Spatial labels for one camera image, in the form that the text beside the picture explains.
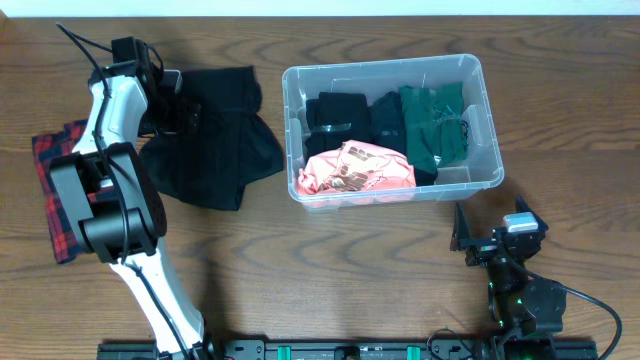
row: clothing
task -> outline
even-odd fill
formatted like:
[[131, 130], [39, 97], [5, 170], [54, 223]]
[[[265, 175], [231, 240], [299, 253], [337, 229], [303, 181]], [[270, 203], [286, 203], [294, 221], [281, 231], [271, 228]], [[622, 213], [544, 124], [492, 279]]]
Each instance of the clothing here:
[[388, 92], [371, 105], [369, 114], [373, 143], [406, 155], [407, 137], [400, 94]]
[[[34, 136], [31, 139], [33, 162], [38, 172], [45, 199], [45, 211], [49, 223], [49, 234], [53, 245], [53, 255], [59, 264], [75, 259], [76, 255], [84, 253], [78, 244], [67, 214], [56, 194], [53, 181], [49, 175], [51, 161], [60, 156], [69, 155], [73, 147], [82, 137], [87, 125], [86, 120], [79, 120], [64, 125], [64, 131], [55, 134]], [[91, 203], [113, 200], [116, 198], [113, 188], [88, 195]]]
[[363, 94], [322, 92], [307, 100], [307, 124], [311, 137], [305, 141], [306, 158], [335, 150], [348, 140], [371, 143], [371, 121]]
[[462, 83], [437, 90], [400, 88], [407, 132], [407, 158], [415, 167], [418, 186], [433, 185], [438, 167], [466, 159], [466, 126]]
[[300, 169], [297, 193], [314, 195], [415, 186], [413, 166], [404, 155], [350, 140], [338, 150], [311, 157], [306, 167]]
[[185, 203], [238, 210], [244, 188], [283, 169], [282, 149], [257, 115], [262, 93], [253, 67], [182, 73], [184, 97], [201, 106], [194, 135], [151, 139], [140, 158], [159, 192]]

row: pink shirt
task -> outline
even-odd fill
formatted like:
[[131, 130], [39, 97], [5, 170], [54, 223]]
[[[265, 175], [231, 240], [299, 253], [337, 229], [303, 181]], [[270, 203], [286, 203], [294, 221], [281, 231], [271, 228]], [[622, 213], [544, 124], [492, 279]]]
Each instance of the pink shirt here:
[[397, 151], [349, 140], [337, 150], [312, 156], [300, 169], [300, 195], [387, 190], [416, 186], [413, 166]]

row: wooden tabletop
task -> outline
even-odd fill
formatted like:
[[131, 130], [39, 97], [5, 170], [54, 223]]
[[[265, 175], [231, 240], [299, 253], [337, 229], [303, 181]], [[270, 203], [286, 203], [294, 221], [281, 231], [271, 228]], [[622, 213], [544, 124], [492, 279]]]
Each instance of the wooden tabletop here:
[[[255, 65], [260, 115], [284, 145], [281, 77], [293, 65], [472, 53], [482, 62], [506, 179], [465, 201], [476, 235], [517, 193], [551, 228], [530, 269], [614, 307], [613, 359], [640, 353], [640, 18], [65, 19], [99, 43], [134, 35], [169, 68]], [[91, 359], [103, 340], [148, 340], [121, 279], [95, 255], [56, 265], [31, 136], [86, 118], [89, 62], [54, 19], [0, 20], [0, 358]], [[102, 64], [108, 54], [93, 51]], [[449, 252], [453, 204], [308, 213], [285, 173], [238, 212], [163, 196], [168, 247], [212, 331], [279, 338], [482, 333], [487, 276]], [[602, 352], [611, 317], [570, 297], [564, 335]]]

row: plaid shirt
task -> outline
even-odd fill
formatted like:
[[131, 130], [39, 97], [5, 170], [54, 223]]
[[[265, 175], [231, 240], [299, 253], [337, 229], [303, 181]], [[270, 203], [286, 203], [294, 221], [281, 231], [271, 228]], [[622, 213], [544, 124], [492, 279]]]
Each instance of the plaid shirt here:
[[[82, 137], [86, 125], [86, 120], [74, 121], [65, 124], [64, 131], [60, 133], [38, 135], [31, 139], [33, 162], [36, 165], [44, 192], [45, 211], [49, 223], [53, 254], [59, 264], [72, 261], [76, 255], [82, 254], [84, 250], [73, 235], [67, 214], [62, 208], [62, 203], [56, 194], [51, 176], [49, 176], [49, 167], [54, 158], [71, 154], [73, 147]], [[113, 195], [110, 191], [101, 191], [97, 194], [89, 194], [87, 197], [90, 202], [95, 203], [112, 199]]]

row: white wall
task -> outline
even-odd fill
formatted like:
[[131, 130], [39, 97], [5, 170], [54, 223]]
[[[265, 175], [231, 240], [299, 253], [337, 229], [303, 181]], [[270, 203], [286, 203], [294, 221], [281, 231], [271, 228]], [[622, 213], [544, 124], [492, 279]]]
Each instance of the white wall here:
[[9, 17], [640, 15], [640, 0], [0, 0]]

